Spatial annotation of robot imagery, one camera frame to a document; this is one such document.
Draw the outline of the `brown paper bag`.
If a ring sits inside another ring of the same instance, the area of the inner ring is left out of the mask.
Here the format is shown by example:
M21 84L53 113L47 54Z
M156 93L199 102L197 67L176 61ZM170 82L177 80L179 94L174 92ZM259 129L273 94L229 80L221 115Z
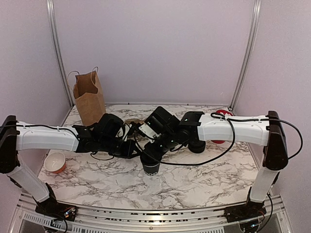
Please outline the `brown paper bag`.
M75 84L73 87L70 86L69 89L73 93L75 105L84 126L90 126L99 122L106 113L98 70L98 67L94 67L92 71L87 74L80 74L76 70L69 73L76 74Z

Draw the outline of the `single black paper cup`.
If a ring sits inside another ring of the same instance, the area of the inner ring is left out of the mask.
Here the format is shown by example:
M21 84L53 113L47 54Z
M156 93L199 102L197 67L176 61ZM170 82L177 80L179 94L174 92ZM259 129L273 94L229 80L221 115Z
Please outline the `single black paper cup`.
M146 175L148 176L154 176L159 172L160 168L160 163L155 163L155 164L142 164L143 166L143 171Z

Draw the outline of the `black cup lid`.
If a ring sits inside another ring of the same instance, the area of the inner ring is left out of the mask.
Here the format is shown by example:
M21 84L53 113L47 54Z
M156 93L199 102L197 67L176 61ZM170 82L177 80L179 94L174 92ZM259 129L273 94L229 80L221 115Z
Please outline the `black cup lid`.
M140 156L140 161L143 167L146 167L146 168L156 168L160 166L160 162L157 162L155 159L151 158L150 156L146 154L142 154Z

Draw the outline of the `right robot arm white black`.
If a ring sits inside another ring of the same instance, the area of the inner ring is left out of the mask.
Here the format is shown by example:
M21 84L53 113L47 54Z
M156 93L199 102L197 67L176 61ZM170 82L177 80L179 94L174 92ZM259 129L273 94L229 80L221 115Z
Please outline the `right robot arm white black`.
M251 118L190 111L179 120L159 106L145 119L139 130L150 139L140 156L147 175L157 174L163 155L178 145L187 146L193 153L202 153L209 140L263 146L263 159L246 203L224 210L228 222L265 214L267 193L289 161L285 133L275 111Z

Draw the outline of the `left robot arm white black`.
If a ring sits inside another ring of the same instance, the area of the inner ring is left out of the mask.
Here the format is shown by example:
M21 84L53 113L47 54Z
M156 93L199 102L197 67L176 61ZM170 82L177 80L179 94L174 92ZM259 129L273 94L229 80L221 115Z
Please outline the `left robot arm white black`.
M112 157L132 159L135 142L127 139L130 127L113 114L104 114L90 126L56 127L17 121L8 116L0 127L0 172L26 190L36 202L36 212L74 221L77 207L57 201L52 188L18 159L21 150L66 150L75 153L107 152Z

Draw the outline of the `stack of black cup lids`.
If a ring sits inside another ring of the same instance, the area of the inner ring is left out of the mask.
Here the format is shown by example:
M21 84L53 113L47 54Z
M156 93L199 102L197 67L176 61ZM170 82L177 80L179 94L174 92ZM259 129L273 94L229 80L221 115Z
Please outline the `stack of black cup lids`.
M188 149L192 153L202 153L205 151L206 148L206 141L195 141L195 142L190 142L188 144Z

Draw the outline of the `far cardboard cup carrier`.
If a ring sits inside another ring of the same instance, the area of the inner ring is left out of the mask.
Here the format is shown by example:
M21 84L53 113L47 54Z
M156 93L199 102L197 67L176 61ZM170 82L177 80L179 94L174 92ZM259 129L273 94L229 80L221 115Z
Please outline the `far cardboard cup carrier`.
M130 118L130 119L127 119L124 123L126 123L132 127L139 128L141 125L144 124L144 120L139 119L139 118Z

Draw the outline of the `red cylindrical container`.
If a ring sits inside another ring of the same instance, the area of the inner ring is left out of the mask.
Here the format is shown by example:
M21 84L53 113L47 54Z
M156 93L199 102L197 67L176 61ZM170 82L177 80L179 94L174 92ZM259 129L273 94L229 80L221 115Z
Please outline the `red cylindrical container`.
M222 115L224 115L224 116L226 116L226 115L233 116L233 114L232 114L231 112L229 112L229 111L227 111L227 110L223 110L223 109L217 110L216 113L222 114ZM217 129L219 130L220 128L221 128L221 131L223 131L223 129L227 129L227 126L224 127L223 125L221 125L221 126L218 126ZM222 143L224 143L225 141L224 141L224 140L212 140L212 142L213 142L213 143L216 143L216 144L222 144Z

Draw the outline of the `orange white bowl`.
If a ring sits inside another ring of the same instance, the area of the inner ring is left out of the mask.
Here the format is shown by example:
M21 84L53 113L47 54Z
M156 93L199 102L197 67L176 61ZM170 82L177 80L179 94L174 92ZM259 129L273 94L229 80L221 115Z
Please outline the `orange white bowl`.
M66 158L61 152L48 155L44 161L44 168L51 173L58 174L66 168Z

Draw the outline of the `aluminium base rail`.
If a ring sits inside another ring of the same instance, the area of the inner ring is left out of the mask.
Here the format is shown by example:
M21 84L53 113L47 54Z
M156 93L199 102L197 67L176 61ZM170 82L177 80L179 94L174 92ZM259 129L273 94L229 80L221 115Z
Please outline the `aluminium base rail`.
M228 222L226 206L181 210L116 209L78 205L74 221L57 221L35 212L35 201L21 194L10 233L244 233L258 228L262 233L291 233L281 196L265 201L266 215Z

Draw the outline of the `left aluminium frame post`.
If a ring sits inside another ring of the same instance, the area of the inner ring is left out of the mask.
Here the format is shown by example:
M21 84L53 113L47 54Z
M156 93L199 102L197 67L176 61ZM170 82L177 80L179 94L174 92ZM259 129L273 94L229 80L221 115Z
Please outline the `left aluminium frame post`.
M54 10L54 1L53 0L46 0L47 4L47 12L48 12L48 20L49 20L49 25L50 25L50 31L51 31L51 37L52 37L52 43L53 43L53 48L56 56L56 61L60 73L60 77L62 80L63 88L65 91L65 95L67 98L68 105L70 109L73 108L74 103L69 91L69 87L67 84L67 77L66 77L66 71L62 59L62 54L61 54L61 48L60 48L60 43L59 43L59 37L58 37L58 31L57 31L57 25L56 25L56 17L55 17L55 10Z

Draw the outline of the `aluminium frame post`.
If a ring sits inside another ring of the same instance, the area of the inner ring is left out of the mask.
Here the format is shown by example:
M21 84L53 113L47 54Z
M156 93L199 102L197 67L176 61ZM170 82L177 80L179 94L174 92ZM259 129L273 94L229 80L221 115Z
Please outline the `aluminium frame post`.
M250 30L249 30L249 36L247 39L247 44L246 44L246 50L245 54L243 57L242 61L242 66L239 72L239 77L238 81L235 87L235 91L230 103L229 108L234 111L234 109L237 106L240 94L242 92L242 86L244 84L244 81L246 79L247 75L247 70L249 66L249 62L251 59L251 55L254 50L255 42L256 42L256 37L258 33L258 28L259 28L259 18L260 18L260 12L261 12L261 5L262 1L261 0L255 0L254 1L254 6L253 6L253 12L252 12L252 18L251 18L251 24L250 24Z
M52 37L52 43L53 43L53 48L56 56L56 61L60 73L60 77L62 80L63 88L65 91L65 95L67 98L68 105L70 109L73 108L74 103L69 91L69 87L67 84L67 77L66 77L66 71L62 59L62 54L61 54L61 48L60 48L60 43L59 43L59 37L58 37L58 31L57 31L57 25L56 25L56 17L55 17L55 10L54 10L54 1L53 0L46 0L47 4L47 12L48 12L48 20L49 20L49 25L50 25L50 31L51 31L51 37Z

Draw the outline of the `right aluminium frame post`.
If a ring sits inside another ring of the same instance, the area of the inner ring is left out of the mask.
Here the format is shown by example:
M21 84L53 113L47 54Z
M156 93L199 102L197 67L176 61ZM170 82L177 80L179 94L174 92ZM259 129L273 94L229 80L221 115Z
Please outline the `right aluminium frame post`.
M253 6L253 12L252 12L252 18L251 18L251 24L250 24L250 30L249 30L249 36L247 39L247 44L246 44L246 50L245 54L243 57L242 61L242 66L239 72L239 77L238 81L235 87L235 91L230 103L229 108L234 111L234 109L237 106L240 94L242 92L242 86L244 84L244 81L246 79L247 75L247 70L249 66L249 62L251 59L251 55L254 50L255 42L256 42L256 37L258 33L258 28L259 28L259 18L260 18L260 12L261 12L261 5L262 1L261 0L255 0L254 1L254 6Z

